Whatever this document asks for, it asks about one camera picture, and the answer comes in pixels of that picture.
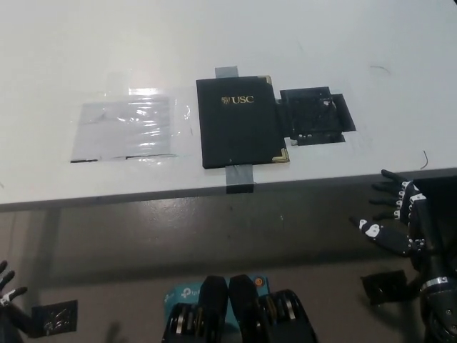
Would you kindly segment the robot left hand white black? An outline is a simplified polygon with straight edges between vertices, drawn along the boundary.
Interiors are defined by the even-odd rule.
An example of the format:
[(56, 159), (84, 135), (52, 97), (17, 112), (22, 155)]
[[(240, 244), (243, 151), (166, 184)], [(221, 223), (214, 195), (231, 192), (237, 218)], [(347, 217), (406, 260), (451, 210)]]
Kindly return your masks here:
[(19, 296), (24, 295), (28, 292), (28, 287), (22, 286), (13, 289), (7, 289), (8, 284), (14, 279), (16, 272), (14, 270), (8, 270), (8, 262), (6, 260), (1, 261), (1, 308), (9, 306), (13, 300)]

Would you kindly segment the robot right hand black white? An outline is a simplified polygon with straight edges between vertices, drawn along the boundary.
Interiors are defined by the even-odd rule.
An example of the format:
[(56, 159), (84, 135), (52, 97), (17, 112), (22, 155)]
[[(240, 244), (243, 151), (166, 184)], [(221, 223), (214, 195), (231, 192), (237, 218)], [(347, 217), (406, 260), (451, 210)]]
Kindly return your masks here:
[[(372, 220), (351, 217), (350, 222), (378, 247), (401, 257), (409, 257), (423, 250), (426, 245), (424, 238), (415, 237), (413, 234), (421, 228), (420, 213), (426, 211), (427, 198), (414, 181), (386, 169), (381, 170), (381, 175), (387, 180), (374, 184), (373, 188), (388, 193), (391, 197), (374, 199), (370, 203), (386, 205), (391, 210), (377, 214)], [(387, 227), (380, 223), (384, 219), (397, 220), (408, 226), (409, 231), (401, 232)]]

